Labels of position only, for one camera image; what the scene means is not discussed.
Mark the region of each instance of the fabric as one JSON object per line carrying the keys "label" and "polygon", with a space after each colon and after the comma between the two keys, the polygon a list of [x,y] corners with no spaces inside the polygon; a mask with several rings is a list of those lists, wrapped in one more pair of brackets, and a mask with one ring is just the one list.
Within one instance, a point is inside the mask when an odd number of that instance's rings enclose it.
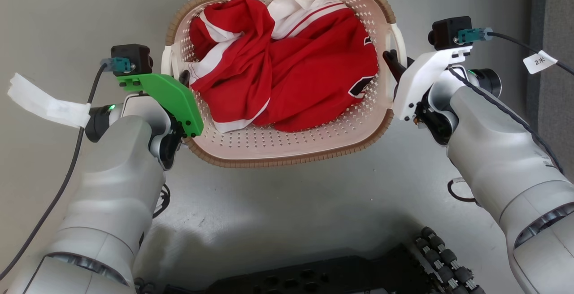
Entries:
{"label": "fabric", "polygon": [[208,6],[190,28],[199,62],[190,85],[217,130],[250,123],[298,131],[361,102],[378,71],[375,48],[337,0],[231,0]]}

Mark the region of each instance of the white tape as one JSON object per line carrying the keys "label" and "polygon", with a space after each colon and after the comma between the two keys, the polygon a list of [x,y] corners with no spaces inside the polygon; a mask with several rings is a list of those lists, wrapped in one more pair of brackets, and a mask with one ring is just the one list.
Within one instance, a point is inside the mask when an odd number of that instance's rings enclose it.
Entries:
{"label": "white tape", "polygon": [[8,96],[33,114],[49,121],[72,127],[86,127],[90,120],[90,104],[77,104],[53,98],[23,76],[16,73],[8,89]]}
{"label": "white tape", "polygon": [[551,65],[555,65],[558,60],[548,55],[548,53],[540,50],[540,52],[525,58],[523,62],[528,69],[528,72],[535,74],[548,67],[551,67]]}

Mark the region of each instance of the plastic basket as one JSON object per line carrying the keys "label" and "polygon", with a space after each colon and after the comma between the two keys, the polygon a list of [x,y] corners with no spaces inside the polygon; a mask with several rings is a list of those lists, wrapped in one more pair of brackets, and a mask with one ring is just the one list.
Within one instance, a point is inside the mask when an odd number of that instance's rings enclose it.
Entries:
{"label": "plastic basket", "polygon": [[[194,61],[189,39],[193,17],[209,4],[226,0],[191,0],[170,24],[162,56],[162,73],[178,79],[183,61]],[[261,0],[269,4],[273,0]],[[379,73],[367,86],[363,102],[351,106],[331,123],[297,133],[274,130],[272,126],[250,125],[221,134],[213,126],[209,107],[195,94],[205,129],[201,136],[187,138],[189,149],[201,159],[222,167],[270,167],[306,163],[361,151],[373,145],[393,118],[394,79],[382,58],[395,41],[399,60],[406,65],[406,52],[395,16],[387,0],[341,0],[355,10],[371,36],[379,58]]]}

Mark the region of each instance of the cable connector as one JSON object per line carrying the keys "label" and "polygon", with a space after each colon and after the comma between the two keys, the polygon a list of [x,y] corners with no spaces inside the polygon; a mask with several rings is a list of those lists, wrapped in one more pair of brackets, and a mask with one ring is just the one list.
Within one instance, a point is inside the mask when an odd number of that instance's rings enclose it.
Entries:
{"label": "cable connector", "polygon": [[102,59],[102,61],[100,61],[100,65],[103,65],[104,63],[106,63],[106,68],[104,69],[106,72],[123,72],[128,74],[135,69],[135,65],[125,57]]}
{"label": "cable connector", "polygon": [[458,37],[455,37],[455,43],[463,45],[476,41],[490,41],[492,36],[488,33],[492,32],[492,28],[473,28],[463,29],[459,31]]}

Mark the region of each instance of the basket handle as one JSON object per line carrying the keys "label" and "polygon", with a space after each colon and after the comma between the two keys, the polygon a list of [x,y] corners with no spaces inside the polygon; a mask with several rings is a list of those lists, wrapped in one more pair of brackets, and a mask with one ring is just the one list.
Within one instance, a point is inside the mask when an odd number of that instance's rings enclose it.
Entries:
{"label": "basket handle", "polygon": [[180,73],[183,70],[184,64],[181,61],[179,43],[166,45],[164,53],[161,55],[161,74],[171,75],[174,79],[179,80]]}
{"label": "basket handle", "polygon": [[408,67],[406,61],[406,47],[404,46],[404,40],[402,38],[402,34],[400,33],[398,26],[396,26],[396,23],[389,25],[390,25],[390,33],[393,35],[393,39],[396,44],[396,56],[398,57],[399,63],[406,69]]}

